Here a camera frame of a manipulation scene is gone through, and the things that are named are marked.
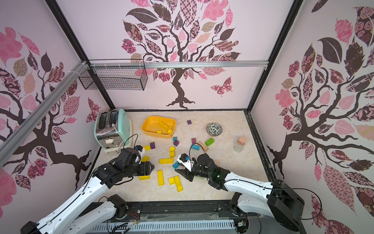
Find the long yellow diagonal block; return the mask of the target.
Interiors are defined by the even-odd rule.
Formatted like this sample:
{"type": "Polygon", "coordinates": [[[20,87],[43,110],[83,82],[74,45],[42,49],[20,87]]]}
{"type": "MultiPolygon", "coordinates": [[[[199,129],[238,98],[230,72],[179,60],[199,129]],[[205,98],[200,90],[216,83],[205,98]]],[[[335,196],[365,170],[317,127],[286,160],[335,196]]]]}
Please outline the long yellow diagonal block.
{"type": "Polygon", "coordinates": [[[144,156],[144,157],[142,158],[141,162],[147,162],[147,161],[149,161],[149,160],[150,160],[150,158],[149,158],[148,156],[144,156]]]}

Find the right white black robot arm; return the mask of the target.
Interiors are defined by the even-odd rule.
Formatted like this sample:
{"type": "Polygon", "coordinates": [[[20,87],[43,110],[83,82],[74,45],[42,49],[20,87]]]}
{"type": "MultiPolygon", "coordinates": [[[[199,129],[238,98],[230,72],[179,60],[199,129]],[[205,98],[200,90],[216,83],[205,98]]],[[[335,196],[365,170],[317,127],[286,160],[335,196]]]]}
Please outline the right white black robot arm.
{"type": "Polygon", "coordinates": [[[279,179],[262,182],[237,175],[217,166],[208,154],[196,159],[181,154],[177,164],[180,168],[176,172],[188,181],[202,177],[217,190],[237,193],[233,205],[235,212],[266,215],[290,231],[300,231],[305,201],[297,194],[297,188],[291,188],[279,179]]]}

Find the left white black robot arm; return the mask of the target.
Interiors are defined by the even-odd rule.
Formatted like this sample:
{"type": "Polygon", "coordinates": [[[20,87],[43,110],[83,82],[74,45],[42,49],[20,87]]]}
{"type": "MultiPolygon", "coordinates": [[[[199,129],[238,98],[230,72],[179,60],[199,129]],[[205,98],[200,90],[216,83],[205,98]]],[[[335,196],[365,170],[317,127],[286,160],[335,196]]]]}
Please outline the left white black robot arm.
{"type": "Polygon", "coordinates": [[[29,221],[20,230],[22,234],[85,234],[96,225],[111,218],[122,219],[128,214],[126,201],[119,195],[107,198],[90,212],[82,212],[109,189],[136,176],[149,176],[154,165],[143,162],[146,150],[140,145],[121,149],[118,157],[99,166],[92,177],[68,200],[38,222],[29,221]]]}

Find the teal long block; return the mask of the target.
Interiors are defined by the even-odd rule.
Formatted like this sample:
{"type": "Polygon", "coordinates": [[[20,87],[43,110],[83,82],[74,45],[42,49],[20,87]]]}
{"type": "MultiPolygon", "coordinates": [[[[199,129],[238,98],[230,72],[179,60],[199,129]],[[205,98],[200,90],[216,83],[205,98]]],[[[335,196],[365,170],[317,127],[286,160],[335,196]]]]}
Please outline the teal long block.
{"type": "Polygon", "coordinates": [[[173,164],[173,166],[172,166],[172,167],[174,168],[174,170],[176,170],[176,169],[177,169],[177,168],[178,168],[179,166],[180,166],[180,165],[179,165],[179,163],[178,163],[178,162],[176,162],[176,163],[174,163],[174,164],[173,164]]]}

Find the yellow horizontal mid block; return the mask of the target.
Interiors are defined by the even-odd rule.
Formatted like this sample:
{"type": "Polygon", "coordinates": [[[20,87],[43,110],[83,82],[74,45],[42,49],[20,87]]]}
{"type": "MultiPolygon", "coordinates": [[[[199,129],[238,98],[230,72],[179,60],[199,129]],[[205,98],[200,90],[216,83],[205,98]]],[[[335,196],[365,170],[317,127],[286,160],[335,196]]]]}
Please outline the yellow horizontal mid block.
{"type": "Polygon", "coordinates": [[[173,158],[160,159],[159,164],[173,164],[173,158]]]}

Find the yellow short block front left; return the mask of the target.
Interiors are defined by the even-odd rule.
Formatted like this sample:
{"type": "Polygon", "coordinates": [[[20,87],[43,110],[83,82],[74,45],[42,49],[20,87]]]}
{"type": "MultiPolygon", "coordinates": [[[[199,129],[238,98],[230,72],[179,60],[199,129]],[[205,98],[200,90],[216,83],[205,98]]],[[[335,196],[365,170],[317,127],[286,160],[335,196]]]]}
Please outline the yellow short block front left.
{"type": "Polygon", "coordinates": [[[144,176],[139,177],[140,180],[147,180],[147,179],[150,179],[150,178],[151,178],[151,176],[149,176],[149,175],[144,175],[144,176]]]}

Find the yellow small front cube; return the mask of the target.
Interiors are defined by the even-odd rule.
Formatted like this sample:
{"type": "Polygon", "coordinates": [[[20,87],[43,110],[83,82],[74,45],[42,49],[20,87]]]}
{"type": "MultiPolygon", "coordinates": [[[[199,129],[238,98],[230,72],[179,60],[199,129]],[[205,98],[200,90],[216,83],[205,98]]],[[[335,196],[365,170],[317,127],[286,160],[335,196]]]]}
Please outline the yellow small front cube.
{"type": "Polygon", "coordinates": [[[174,177],[169,178],[168,181],[169,181],[169,184],[170,184],[170,185],[175,184],[175,179],[174,179],[174,177]]]}

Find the yellow long front block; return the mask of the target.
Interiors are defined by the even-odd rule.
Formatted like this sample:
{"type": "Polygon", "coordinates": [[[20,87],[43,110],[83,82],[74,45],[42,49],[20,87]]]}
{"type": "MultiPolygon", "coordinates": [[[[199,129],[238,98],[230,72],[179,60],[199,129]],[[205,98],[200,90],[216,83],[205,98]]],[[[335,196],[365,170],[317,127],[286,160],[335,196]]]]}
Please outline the yellow long front block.
{"type": "Polygon", "coordinates": [[[181,180],[180,180],[179,176],[177,175],[177,176],[174,176],[173,178],[174,178],[174,182],[175,182],[178,193],[182,192],[183,191],[183,186],[182,186],[182,183],[181,183],[181,180]]]}

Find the teal block far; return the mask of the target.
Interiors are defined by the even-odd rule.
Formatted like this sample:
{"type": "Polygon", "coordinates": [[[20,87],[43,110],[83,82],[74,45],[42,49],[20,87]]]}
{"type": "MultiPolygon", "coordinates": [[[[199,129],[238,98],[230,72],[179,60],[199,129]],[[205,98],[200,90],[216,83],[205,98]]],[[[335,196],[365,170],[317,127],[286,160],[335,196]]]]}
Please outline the teal block far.
{"type": "Polygon", "coordinates": [[[191,146],[191,149],[199,151],[200,150],[200,146],[198,144],[194,144],[194,145],[191,146]]]}

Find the wooden beige far block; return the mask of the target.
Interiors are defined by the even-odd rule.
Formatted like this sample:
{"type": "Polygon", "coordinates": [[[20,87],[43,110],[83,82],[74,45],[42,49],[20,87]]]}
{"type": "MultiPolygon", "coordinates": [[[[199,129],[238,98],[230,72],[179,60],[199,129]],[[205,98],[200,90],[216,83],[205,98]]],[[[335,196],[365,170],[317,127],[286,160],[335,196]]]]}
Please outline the wooden beige far block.
{"type": "Polygon", "coordinates": [[[199,141],[197,144],[203,149],[204,152],[208,151],[208,147],[203,142],[199,141]]]}

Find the green block far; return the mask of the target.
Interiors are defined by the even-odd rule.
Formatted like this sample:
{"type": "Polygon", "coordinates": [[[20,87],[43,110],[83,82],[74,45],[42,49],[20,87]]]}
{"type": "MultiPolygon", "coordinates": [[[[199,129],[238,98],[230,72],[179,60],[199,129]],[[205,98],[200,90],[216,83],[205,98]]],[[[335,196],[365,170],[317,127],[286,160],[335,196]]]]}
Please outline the green block far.
{"type": "Polygon", "coordinates": [[[205,145],[206,145],[207,147],[209,147],[209,146],[212,145],[214,142],[215,142],[215,140],[214,140],[213,138],[210,138],[210,139],[208,139],[208,140],[205,142],[205,145]]]}

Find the mint chrome toaster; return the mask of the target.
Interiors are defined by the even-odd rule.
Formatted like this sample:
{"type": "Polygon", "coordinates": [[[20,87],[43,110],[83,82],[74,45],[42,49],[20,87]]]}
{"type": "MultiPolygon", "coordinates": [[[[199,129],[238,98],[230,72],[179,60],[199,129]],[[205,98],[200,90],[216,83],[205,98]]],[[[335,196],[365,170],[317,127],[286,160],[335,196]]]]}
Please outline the mint chrome toaster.
{"type": "Polygon", "coordinates": [[[122,109],[111,109],[98,114],[94,135],[105,153],[120,152],[132,146],[132,121],[122,109]]]}

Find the patterned ceramic bowl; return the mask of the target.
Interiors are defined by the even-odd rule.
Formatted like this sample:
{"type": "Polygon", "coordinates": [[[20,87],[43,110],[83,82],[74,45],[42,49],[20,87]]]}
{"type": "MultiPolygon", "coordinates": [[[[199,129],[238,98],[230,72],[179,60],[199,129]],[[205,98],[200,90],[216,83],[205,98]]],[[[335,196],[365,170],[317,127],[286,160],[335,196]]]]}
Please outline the patterned ceramic bowl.
{"type": "Polygon", "coordinates": [[[210,136],[219,136],[223,132],[223,128],[218,123],[209,123],[206,126],[206,131],[210,136]]]}

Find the aluminium rail back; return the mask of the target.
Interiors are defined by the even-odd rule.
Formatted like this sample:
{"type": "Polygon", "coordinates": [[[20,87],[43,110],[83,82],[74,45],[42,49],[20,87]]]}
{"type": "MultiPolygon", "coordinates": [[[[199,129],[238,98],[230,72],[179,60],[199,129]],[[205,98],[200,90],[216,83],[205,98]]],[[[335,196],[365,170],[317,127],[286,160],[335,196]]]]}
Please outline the aluminium rail back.
{"type": "Polygon", "coordinates": [[[91,62],[90,67],[98,68],[104,67],[139,67],[139,68],[206,68],[206,67],[267,67],[269,64],[265,60],[248,60],[248,61],[205,61],[205,62],[109,62],[93,63],[91,62]]]}

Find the aluminium rail left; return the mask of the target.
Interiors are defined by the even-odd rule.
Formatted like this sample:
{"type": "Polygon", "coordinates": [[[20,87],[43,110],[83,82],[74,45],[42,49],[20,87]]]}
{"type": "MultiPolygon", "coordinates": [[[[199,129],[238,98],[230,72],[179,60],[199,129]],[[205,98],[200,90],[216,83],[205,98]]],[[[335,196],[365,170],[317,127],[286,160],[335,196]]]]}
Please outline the aluminium rail left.
{"type": "Polygon", "coordinates": [[[54,104],[68,90],[71,84],[76,81],[80,75],[87,70],[87,62],[79,62],[66,77],[56,86],[46,99],[39,104],[25,121],[19,126],[17,131],[1,145],[1,166],[4,166],[9,158],[14,154],[18,147],[30,135],[41,120],[48,114],[54,104]]]}

